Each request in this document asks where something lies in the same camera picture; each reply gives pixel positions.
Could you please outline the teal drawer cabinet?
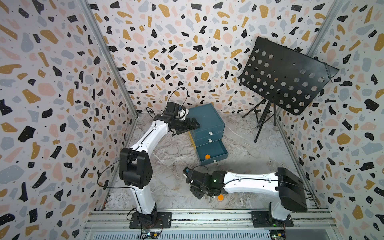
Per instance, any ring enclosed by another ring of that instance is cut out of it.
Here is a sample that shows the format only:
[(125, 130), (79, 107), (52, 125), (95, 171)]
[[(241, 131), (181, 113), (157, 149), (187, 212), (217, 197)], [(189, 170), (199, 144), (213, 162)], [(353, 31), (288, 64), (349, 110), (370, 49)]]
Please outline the teal drawer cabinet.
[(220, 125), (225, 124), (212, 104), (206, 104), (189, 109), (188, 118), (196, 118), (199, 124)]

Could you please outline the teal bottom drawer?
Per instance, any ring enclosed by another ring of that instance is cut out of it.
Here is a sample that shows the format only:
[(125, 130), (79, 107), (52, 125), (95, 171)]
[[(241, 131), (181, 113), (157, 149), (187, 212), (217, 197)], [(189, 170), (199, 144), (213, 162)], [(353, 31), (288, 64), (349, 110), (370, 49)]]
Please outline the teal bottom drawer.
[[(196, 147), (196, 153), (201, 166), (206, 166), (217, 163), (221, 160), (225, 160), (229, 155), (222, 140)], [(206, 160), (205, 155), (210, 155), (211, 158)]]

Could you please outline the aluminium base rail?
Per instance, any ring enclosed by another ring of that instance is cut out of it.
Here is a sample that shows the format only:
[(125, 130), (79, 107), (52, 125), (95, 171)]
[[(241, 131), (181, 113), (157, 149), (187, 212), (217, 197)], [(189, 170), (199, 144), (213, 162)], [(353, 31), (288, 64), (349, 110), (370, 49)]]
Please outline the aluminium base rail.
[(94, 211), (86, 223), (84, 240), (340, 240), (329, 211), (310, 209), (290, 214), (294, 227), (254, 228), (253, 211), (163, 210), (172, 212), (169, 229), (130, 229), (131, 212)]

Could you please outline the black perforated music stand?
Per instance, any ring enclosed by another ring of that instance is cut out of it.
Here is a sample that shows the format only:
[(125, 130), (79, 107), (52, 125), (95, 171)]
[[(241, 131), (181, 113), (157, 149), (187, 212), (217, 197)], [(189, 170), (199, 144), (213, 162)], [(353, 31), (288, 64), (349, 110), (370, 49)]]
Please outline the black perforated music stand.
[(338, 72), (324, 62), (258, 37), (238, 80), (263, 97), (261, 103), (266, 106), (257, 124), (261, 130), (270, 108), (300, 115)]

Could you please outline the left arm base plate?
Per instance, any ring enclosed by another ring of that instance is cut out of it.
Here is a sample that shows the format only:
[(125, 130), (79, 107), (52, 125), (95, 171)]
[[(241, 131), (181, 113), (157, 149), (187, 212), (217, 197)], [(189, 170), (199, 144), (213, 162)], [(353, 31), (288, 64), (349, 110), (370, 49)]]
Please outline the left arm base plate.
[(172, 212), (155, 212), (144, 215), (135, 212), (131, 216), (130, 229), (169, 229), (171, 227)]

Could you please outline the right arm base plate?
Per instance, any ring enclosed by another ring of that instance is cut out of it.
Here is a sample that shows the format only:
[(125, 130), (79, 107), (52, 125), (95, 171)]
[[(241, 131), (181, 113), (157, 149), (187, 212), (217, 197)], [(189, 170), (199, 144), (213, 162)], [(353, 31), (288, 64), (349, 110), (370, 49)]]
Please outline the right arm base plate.
[(254, 228), (294, 227), (291, 215), (288, 215), (286, 220), (281, 221), (273, 219), (272, 215), (267, 211), (253, 211), (251, 212), (251, 218)]

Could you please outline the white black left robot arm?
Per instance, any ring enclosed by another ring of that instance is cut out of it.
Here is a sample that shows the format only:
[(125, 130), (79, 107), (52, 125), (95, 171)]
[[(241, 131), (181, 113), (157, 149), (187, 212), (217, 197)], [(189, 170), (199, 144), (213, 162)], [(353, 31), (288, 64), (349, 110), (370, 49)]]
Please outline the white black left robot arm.
[(137, 213), (148, 221), (157, 218), (157, 205), (153, 200), (149, 183), (153, 168), (150, 156), (160, 140), (172, 132), (180, 135), (200, 128), (195, 118), (188, 117), (189, 110), (177, 103), (167, 103), (165, 110), (154, 116), (150, 128), (130, 148), (120, 152), (119, 177), (132, 191)]

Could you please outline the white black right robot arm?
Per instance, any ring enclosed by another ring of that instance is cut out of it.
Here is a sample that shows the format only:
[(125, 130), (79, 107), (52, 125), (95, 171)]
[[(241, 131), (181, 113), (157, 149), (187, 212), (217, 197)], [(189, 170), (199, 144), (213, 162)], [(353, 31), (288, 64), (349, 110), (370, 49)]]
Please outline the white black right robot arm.
[(273, 220), (285, 221), (291, 213), (308, 211), (304, 182), (286, 168), (261, 175), (237, 174), (226, 171), (202, 173), (188, 167), (183, 174), (193, 195), (201, 199), (224, 194), (253, 193), (270, 196), (273, 200), (269, 209)]

